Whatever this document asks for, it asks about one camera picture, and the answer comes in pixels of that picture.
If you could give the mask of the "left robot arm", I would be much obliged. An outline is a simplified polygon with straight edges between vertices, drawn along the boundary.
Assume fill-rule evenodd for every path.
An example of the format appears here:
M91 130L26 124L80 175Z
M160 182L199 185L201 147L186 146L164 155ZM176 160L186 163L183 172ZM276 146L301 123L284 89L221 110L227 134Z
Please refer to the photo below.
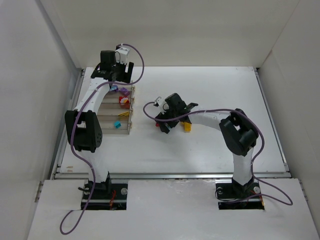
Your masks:
M89 87L82 100L64 115L68 143L72 153L87 164L88 183L83 193L94 200L111 197L112 183L109 171L96 152L103 141L98 110L106 94L116 82L131 82L134 63L128 62L130 50L118 46L116 50L103 50L100 62L90 76Z

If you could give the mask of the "teal lego brick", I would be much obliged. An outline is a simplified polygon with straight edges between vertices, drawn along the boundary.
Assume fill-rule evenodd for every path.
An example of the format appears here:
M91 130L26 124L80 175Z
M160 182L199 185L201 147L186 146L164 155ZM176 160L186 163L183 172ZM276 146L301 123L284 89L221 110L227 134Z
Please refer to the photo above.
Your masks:
M122 124L121 124L120 121L116 121L116 122L114 123L114 127L115 127L116 129L120 128L121 126L122 126Z

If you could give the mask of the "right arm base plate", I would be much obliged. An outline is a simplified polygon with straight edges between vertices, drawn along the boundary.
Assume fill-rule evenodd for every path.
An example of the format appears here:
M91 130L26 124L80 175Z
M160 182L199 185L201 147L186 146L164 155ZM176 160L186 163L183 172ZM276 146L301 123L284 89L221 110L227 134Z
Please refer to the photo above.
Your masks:
M258 182L253 182L248 189L237 189L232 182L215 184L215 197L219 210L264 210L264 202Z

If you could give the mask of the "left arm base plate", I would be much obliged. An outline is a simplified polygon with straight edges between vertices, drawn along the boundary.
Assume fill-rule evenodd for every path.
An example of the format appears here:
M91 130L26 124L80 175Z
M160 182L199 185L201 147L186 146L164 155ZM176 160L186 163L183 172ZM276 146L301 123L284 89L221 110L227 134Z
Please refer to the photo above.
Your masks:
M122 211L127 209L127 183L96 183L86 210Z

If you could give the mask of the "yellow lego figure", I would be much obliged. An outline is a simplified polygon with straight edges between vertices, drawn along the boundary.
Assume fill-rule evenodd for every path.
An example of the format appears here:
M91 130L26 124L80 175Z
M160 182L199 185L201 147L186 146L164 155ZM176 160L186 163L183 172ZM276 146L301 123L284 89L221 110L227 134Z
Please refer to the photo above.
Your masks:
M182 122L181 125L183 126L183 130L186 132L186 133L190 133L191 130L192 130L192 124L189 123L189 122Z

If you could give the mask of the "purple flower lego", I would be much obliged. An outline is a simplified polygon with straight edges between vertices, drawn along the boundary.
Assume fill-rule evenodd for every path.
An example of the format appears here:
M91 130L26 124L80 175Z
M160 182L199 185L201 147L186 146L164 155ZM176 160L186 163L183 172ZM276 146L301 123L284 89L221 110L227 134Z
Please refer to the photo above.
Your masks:
M110 91L111 92L118 92L119 91L119 88L117 85L113 85L111 88L110 88Z

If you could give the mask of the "yellow lego plate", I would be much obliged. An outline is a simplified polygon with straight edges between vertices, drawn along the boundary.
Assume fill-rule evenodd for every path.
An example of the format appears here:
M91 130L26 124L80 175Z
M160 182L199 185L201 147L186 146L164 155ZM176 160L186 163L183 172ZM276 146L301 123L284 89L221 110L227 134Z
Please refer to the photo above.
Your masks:
M130 112L126 111L126 112L120 113L118 116L119 117L129 117L130 116Z

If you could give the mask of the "red round lego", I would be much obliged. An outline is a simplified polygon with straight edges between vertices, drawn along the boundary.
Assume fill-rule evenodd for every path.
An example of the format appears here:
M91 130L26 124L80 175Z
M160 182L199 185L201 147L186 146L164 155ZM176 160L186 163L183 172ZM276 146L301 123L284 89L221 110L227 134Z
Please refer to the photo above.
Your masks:
M122 109L130 109L131 107L130 99L127 96L120 96L118 102Z

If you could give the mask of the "purple lego block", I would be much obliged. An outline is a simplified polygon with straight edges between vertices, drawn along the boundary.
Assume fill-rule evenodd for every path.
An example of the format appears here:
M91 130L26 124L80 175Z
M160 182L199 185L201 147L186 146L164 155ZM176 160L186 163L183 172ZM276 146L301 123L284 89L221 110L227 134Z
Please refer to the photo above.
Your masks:
M118 91L122 96L129 96L131 94L131 92L127 89L127 88L124 88L122 87L119 91Z

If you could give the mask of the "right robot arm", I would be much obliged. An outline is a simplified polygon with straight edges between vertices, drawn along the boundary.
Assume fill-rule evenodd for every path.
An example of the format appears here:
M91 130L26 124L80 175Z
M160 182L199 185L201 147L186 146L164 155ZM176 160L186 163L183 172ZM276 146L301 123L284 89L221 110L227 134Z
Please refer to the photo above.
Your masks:
M153 105L160 110L155 122L163 133L169 133L178 123L220 131L233 156L233 175L231 183L216 184L217 197L226 201L249 196L254 183L253 151L259 134L241 109L226 113L201 110L197 103L186 104L177 93L165 99L157 97Z

